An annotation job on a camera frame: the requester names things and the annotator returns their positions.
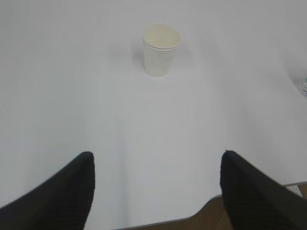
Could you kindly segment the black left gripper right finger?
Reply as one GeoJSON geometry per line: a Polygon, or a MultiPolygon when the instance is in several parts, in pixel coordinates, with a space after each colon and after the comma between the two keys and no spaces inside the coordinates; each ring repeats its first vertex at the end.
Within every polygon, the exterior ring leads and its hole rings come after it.
{"type": "Polygon", "coordinates": [[[235,230],[305,230],[307,201],[234,151],[222,155],[220,187],[235,230]]]}

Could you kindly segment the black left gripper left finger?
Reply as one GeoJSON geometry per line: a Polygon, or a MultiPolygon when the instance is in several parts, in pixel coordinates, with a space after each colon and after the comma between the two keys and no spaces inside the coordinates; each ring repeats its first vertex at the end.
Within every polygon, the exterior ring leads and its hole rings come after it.
{"type": "Polygon", "coordinates": [[[94,155],[83,152],[41,185],[2,207],[0,228],[83,230],[94,190],[94,155]]]}

